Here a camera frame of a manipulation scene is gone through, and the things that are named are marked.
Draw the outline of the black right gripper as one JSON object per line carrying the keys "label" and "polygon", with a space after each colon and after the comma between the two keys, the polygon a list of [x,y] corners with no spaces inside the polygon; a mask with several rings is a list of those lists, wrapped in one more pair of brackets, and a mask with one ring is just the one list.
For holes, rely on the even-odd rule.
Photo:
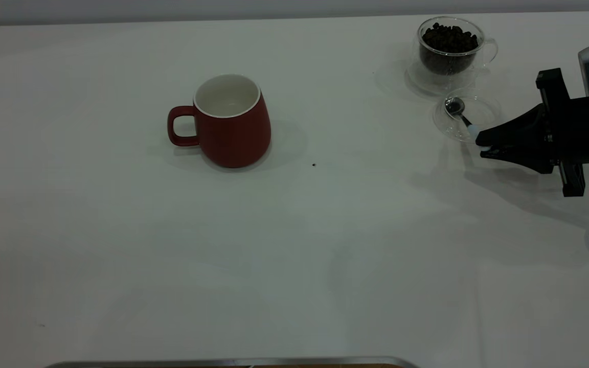
{"label": "black right gripper", "polygon": [[[481,157],[552,174],[558,166],[565,197],[582,197],[584,165],[589,165],[589,97],[571,99],[560,69],[538,72],[542,104],[476,138]],[[540,150],[529,147],[542,137]]]}

